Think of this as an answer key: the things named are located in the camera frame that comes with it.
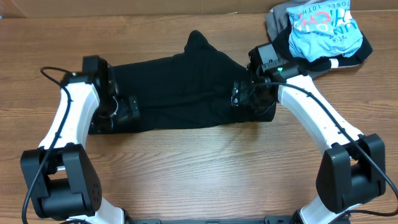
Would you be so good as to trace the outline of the black t-shirt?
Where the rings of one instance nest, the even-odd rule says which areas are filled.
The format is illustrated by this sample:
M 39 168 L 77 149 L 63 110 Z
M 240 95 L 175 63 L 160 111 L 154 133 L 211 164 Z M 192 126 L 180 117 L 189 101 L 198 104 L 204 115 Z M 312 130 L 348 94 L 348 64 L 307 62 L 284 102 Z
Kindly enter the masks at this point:
M 234 82 L 249 80 L 249 72 L 197 30 L 190 33 L 181 54 L 118 65 L 109 71 L 122 96 L 137 98 L 140 117 L 115 124 L 108 134 L 271 122 L 275 115 L 274 103 L 267 103 L 262 115 L 231 106 Z

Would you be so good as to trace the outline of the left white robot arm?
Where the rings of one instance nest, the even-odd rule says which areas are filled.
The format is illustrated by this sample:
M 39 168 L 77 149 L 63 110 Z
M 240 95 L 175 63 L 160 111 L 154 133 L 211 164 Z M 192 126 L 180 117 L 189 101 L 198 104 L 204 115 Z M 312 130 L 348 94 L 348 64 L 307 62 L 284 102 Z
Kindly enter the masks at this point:
M 135 96 L 120 96 L 112 66 L 98 55 L 83 57 L 80 72 L 62 71 L 60 104 L 37 149 L 24 151 L 20 165 L 28 205 L 40 218 L 61 223 L 132 223 L 128 212 L 102 194 L 100 178 L 86 151 L 89 132 L 107 133 L 140 117 Z

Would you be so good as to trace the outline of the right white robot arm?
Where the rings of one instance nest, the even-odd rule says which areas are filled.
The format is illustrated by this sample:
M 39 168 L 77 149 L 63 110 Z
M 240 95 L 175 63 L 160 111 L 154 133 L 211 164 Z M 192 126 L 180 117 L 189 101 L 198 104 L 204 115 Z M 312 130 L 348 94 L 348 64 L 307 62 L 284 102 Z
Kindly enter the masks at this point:
M 231 105 L 264 119 L 286 107 L 316 142 L 322 161 L 317 196 L 293 215 L 266 216 L 265 223 L 349 223 L 349 211 L 384 195 L 385 145 L 350 125 L 317 90 L 312 78 L 281 58 L 272 44 L 248 53 L 249 79 L 234 83 Z

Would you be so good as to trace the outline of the black folded garment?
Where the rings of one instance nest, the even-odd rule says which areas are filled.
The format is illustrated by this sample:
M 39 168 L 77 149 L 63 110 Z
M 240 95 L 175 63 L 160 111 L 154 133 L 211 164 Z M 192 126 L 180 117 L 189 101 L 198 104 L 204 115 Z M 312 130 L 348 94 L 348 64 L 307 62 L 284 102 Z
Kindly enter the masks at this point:
M 284 59 L 296 63 L 300 68 L 310 72 L 324 72 L 336 68 L 355 67 L 362 64 L 373 52 L 371 44 L 366 37 L 363 37 L 363 43 L 356 53 L 350 57 L 342 55 L 333 57 L 320 57 L 313 62 L 305 58 L 293 57 L 289 50 L 289 34 L 291 28 L 285 28 L 272 41 L 274 50 Z

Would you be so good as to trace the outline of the grey folded garment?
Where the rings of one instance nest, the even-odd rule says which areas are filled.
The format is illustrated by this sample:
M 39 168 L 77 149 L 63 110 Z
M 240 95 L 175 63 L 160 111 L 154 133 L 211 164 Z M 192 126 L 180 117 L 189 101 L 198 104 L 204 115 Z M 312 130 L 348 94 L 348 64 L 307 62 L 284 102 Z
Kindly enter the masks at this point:
M 289 15 L 287 13 L 287 8 L 289 7 L 296 7 L 296 6 L 304 6 L 313 3 L 320 3 L 323 0 L 291 0 L 279 5 L 274 6 L 266 16 L 266 26 L 267 26 L 267 33 L 271 40 L 271 42 L 277 37 L 277 35 L 282 32 L 285 28 L 291 28 Z M 323 75 L 326 72 L 310 72 L 306 70 L 306 72 L 312 77 L 318 77 Z

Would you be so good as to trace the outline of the light blue printed t-shirt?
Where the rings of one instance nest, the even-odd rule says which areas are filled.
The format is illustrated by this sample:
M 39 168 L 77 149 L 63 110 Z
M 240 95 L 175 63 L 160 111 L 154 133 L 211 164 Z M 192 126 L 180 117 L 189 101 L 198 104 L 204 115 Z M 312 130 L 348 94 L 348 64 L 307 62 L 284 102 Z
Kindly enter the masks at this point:
M 321 57 L 354 55 L 363 35 L 351 15 L 350 0 L 331 0 L 288 7 L 289 50 L 313 62 Z

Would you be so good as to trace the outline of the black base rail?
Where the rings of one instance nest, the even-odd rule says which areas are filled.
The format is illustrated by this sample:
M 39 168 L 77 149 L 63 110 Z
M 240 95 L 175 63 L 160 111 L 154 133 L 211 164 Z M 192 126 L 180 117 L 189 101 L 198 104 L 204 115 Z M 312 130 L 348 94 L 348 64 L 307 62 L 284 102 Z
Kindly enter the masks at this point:
M 299 224 L 299 219 L 293 216 L 267 216 L 255 219 L 220 219 L 220 220 L 133 220 L 127 218 L 125 224 Z

